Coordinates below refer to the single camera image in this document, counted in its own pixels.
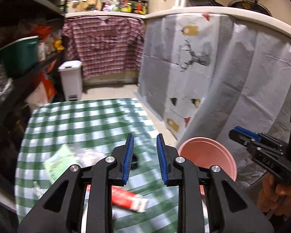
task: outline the white trash can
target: white trash can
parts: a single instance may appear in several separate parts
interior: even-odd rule
[[[58,71],[61,74],[61,84],[63,86],[66,101],[79,101],[82,97],[82,62],[72,60],[63,63]]]

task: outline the green plastic box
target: green plastic box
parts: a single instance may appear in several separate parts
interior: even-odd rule
[[[38,36],[18,39],[0,49],[7,75],[18,78],[38,63]]]

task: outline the blue rubber tip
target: blue rubber tip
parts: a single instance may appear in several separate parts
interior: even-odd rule
[[[123,177],[122,181],[124,185],[126,185],[128,178],[129,178],[129,172],[130,172],[130,167],[132,165],[132,159],[133,159],[133,150],[134,150],[134,137],[131,135],[126,151],[126,156],[123,164]]]
[[[236,126],[236,127],[234,128],[234,130],[236,130],[236,131],[238,131],[238,132],[241,132],[241,133],[247,135],[248,137],[252,137],[252,138],[254,138],[254,139],[255,139],[256,141],[258,141],[258,142],[261,141],[261,138],[259,137],[258,134],[255,134],[255,133],[253,133],[252,131],[246,130],[246,129],[243,128],[243,127]]]
[[[164,184],[167,185],[168,184],[167,163],[166,163],[165,153],[163,149],[163,144],[159,135],[156,138],[156,149],[157,149],[159,167],[161,169],[162,180]]]

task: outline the green packet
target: green packet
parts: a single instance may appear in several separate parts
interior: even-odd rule
[[[69,166],[77,164],[74,153],[67,144],[63,144],[60,149],[49,159],[45,160],[44,167],[53,184]]]

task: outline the dark shelf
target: dark shelf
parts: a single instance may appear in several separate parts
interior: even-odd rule
[[[33,83],[36,76],[45,70],[49,64],[55,59],[61,60],[63,52],[53,52],[47,56],[46,61],[37,63],[31,70],[29,70],[23,77],[15,79],[13,82],[13,90],[8,94],[4,101],[0,102],[0,127],[6,115],[12,110],[14,104],[22,95],[27,92],[30,85]]]
[[[64,12],[49,0],[3,0],[0,3],[0,27],[17,25],[21,19],[44,14],[46,20],[64,18]]]

